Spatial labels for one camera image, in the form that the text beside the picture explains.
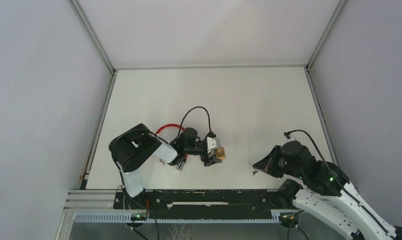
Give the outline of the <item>brass padlock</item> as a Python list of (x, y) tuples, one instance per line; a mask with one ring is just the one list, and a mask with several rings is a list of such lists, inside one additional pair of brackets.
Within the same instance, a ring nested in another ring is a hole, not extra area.
[(221, 161), (226, 159), (224, 147), (215, 149), (214, 153), (215, 153), (217, 159), (219, 159)]

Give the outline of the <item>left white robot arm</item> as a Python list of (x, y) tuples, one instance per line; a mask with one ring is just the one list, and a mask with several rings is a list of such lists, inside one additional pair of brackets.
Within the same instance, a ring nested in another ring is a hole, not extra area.
[(126, 203), (132, 208), (140, 208), (145, 202), (140, 167), (150, 158), (156, 157), (161, 162), (176, 166), (180, 171), (188, 156), (199, 156), (205, 167), (222, 163), (226, 156), (219, 138), (210, 131), (205, 138), (200, 138), (192, 127), (177, 126), (180, 130), (177, 138), (167, 142), (140, 123), (113, 139), (109, 144), (112, 159), (119, 170), (126, 193)]

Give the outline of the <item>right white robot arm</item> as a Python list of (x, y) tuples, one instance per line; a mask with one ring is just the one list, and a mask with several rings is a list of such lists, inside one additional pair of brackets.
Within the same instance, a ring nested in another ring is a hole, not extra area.
[(278, 203), (309, 213), (346, 240), (402, 240), (402, 227), (374, 211), (338, 166), (316, 160), (297, 140), (276, 145), (252, 167), (274, 178), (288, 175)]

